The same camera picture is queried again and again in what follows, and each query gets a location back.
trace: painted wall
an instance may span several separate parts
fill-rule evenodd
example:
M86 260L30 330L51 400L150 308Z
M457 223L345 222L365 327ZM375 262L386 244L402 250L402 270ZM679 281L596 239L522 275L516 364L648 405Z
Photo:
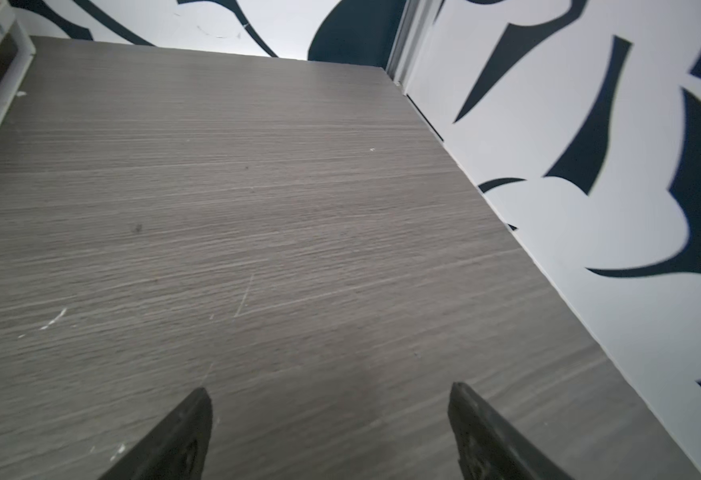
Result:
M31 35L384 67L405 0L10 0Z
M407 93L701 469L701 0L445 0Z

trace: white debris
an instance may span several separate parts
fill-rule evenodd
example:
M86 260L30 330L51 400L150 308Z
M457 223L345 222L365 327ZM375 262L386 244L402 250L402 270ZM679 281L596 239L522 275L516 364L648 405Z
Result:
M122 443L120 447L118 447L118 450L115 452L115 454L111 457L111 462L113 462L117 456L121 455L126 451L126 446Z
M57 315L55 318L51 319L51 320L49 321L49 323L47 323L46 325L44 325L43 327L41 327L39 330L46 330L46 329L48 329L50 326L54 325L54 323L55 323L56 321L60 320L60 319L62 318L62 316L65 315L65 312L67 312L67 311L68 311L67 308L62 309L62 312L60 312L59 315Z
M206 381L206 378L209 376L209 372L211 372L211 367L214 365L214 362L211 362L209 364L209 368L207 369L206 375L204 375L204 378L201 381L201 385L203 386L204 382Z
M236 310L236 314L233 315L233 318L236 318L239 313L241 313L241 309L244 308L244 302L247 301L247 295L249 295L249 288L252 286L252 280L254 280L254 274L249 277L249 284L247 285L247 291L244 292L244 298L241 299L241 303L238 305L238 310Z

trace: wooden surface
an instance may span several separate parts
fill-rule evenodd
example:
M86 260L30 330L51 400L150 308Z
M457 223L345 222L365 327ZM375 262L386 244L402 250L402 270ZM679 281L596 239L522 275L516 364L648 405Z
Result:
M0 478L96 478L201 384L206 479L460 478L454 380L576 478L699 478L382 70L35 42Z

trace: scratch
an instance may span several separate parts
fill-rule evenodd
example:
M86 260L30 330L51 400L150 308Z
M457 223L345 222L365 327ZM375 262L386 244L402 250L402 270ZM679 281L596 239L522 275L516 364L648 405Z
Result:
M39 330L46 330L46 329L48 329L50 326L54 325L54 323L55 323L56 321L60 320L60 319L62 318L62 316L65 315L65 312L67 312L67 311L68 311L67 308L62 309L62 312L60 312L59 315L57 315L54 319L50 320L49 323L47 323L46 325L44 325L43 327L41 327Z
M241 299L241 303L238 306L238 310L236 310L236 314L233 315L233 318L236 318L239 313L241 313L241 309L244 308L244 302L247 301L247 295L249 295L249 288L252 286L252 280L254 280L254 274L249 277L249 285L247 285L247 291L244 292L244 298Z
M201 32L202 32L203 34L205 34L205 35L207 35L207 36L209 36L209 37L227 38L226 36L223 36L223 35L212 35L212 34L209 33L209 32L205 32L201 25L198 25L198 24L197 24L196 27L197 27L199 30L201 30Z
M212 367L212 366L214 366L214 362L211 362L211 363L209 364L209 368L207 369L207 372L206 372L206 374L204 375L204 378L202 379L202 383L201 383L202 385L203 385L204 382L206 381L206 378L209 376L209 372L211 372L211 367Z
M118 450L115 452L115 454L111 457L111 462L115 460L115 458L126 450L126 446L122 443L120 447L118 447Z

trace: black and white mural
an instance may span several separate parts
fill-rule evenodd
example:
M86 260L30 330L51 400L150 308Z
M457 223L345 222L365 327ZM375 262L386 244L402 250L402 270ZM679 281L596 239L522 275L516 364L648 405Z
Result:
M405 0L10 0L29 34L387 64Z
M406 93L701 468L701 0L444 0Z

